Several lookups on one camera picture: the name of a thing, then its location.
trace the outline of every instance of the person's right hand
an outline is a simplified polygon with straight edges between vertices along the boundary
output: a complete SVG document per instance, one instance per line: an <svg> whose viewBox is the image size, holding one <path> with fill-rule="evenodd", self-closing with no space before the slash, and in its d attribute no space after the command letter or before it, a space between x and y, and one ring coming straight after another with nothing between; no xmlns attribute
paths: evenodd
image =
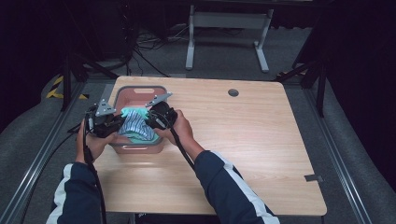
<svg viewBox="0 0 396 224"><path fill-rule="evenodd" d="M192 134L192 127L190 126L190 122L184 117L183 112L181 110L176 110L177 119L173 126L175 132L178 135L178 139L180 140L181 145L189 154L190 158L195 161L196 157L204 151L204 149L195 141L194 136ZM169 139L169 141L173 145L177 145L175 141L175 137L172 135L170 129L160 130L154 129L155 133L160 137L164 137Z"/></svg>
<svg viewBox="0 0 396 224"><path fill-rule="evenodd" d="M180 142L183 145L183 142L191 141L194 139L192 133L192 127L190 125L190 122L184 117L183 112L181 112L181 110L175 110L175 112L177 113L177 119L173 127L178 135L178 138L180 139ZM154 132L158 134L160 137L169 139L169 141L173 145L176 145L175 138L172 135L170 129L165 129L165 130L154 129Z"/></svg>

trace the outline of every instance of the black strap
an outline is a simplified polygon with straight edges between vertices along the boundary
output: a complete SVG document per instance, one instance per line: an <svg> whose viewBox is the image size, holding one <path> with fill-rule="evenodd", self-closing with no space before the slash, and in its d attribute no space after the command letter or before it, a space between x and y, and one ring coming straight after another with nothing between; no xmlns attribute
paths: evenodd
<svg viewBox="0 0 396 224"><path fill-rule="evenodd" d="M175 129L173 128L173 126L171 126L171 133L172 133L172 135L174 136L175 141L176 141L176 145L177 145L178 149L180 149L180 152L181 152L181 154L183 155L184 159L186 159L186 161L189 163L191 169L192 169L192 170L195 170L195 169L194 169L194 163L192 162L192 160L191 160L191 158L189 157L189 155L187 155L187 152L186 152L186 150L184 149L184 147L181 145L180 139L178 138L178 135L177 135Z"/></svg>

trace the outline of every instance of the table leg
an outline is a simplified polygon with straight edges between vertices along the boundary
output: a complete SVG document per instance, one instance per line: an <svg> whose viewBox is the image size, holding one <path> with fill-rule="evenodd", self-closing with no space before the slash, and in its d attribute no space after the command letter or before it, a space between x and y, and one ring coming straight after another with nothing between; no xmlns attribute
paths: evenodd
<svg viewBox="0 0 396 224"><path fill-rule="evenodd" d="M264 73L269 72L268 64L267 61L265 60L264 52L262 51L262 46L264 44L265 37L267 36L268 33L268 28L270 27L272 15L274 13L273 9L268 10L268 13L266 15L267 18L264 20L264 24L262 25L262 37L260 38L260 41L255 41L254 46L256 49L257 57L260 62L260 67L262 68L262 71Z"/></svg>
<svg viewBox="0 0 396 224"><path fill-rule="evenodd" d="M190 6L190 40L189 47L187 49L186 69L191 70L194 60L194 6Z"/></svg>

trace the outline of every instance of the person's left hand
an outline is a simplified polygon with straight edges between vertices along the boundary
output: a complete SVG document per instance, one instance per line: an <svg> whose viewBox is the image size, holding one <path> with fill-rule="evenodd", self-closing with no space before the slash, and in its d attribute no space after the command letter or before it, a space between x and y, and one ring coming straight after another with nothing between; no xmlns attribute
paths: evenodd
<svg viewBox="0 0 396 224"><path fill-rule="evenodd" d="M76 142L76 147L77 147L76 161L82 163L86 163L84 160L84 146L83 146L83 136L85 134L84 122L85 120L83 119L79 126L77 142ZM112 133L106 138L99 138L99 137L95 137L91 133L87 134L85 139L86 144L88 148L91 150L91 154L93 156L94 161L102 154L103 150L105 149L105 146L114 140L116 135L117 135L116 133Z"/></svg>

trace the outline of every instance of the white stripe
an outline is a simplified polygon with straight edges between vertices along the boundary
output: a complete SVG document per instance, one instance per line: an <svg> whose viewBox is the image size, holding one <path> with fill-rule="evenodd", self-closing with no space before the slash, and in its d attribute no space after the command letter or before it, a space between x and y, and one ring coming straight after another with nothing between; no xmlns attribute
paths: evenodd
<svg viewBox="0 0 396 224"><path fill-rule="evenodd" d="M64 191L64 184L70 179L71 170L73 164L67 164L64 167L64 179L59 183L58 188L55 191L54 202L56 208L49 215L47 219L47 224L57 223L58 218L62 215L64 210L64 201L66 200L66 191Z"/></svg>
<svg viewBox="0 0 396 224"><path fill-rule="evenodd" d="M271 214L267 213L265 209L265 204L261 198L253 192L253 190L248 186L248 184L233 170L233 164L230 161L224 159L218 152L213 151L222 161L224 161L224 169L230 175L230 177L235 181L242 192L247 196L247 199L253 204L256 210L256 216L262 217L265 224L279 224L279 219L273 217Z"/></svg>

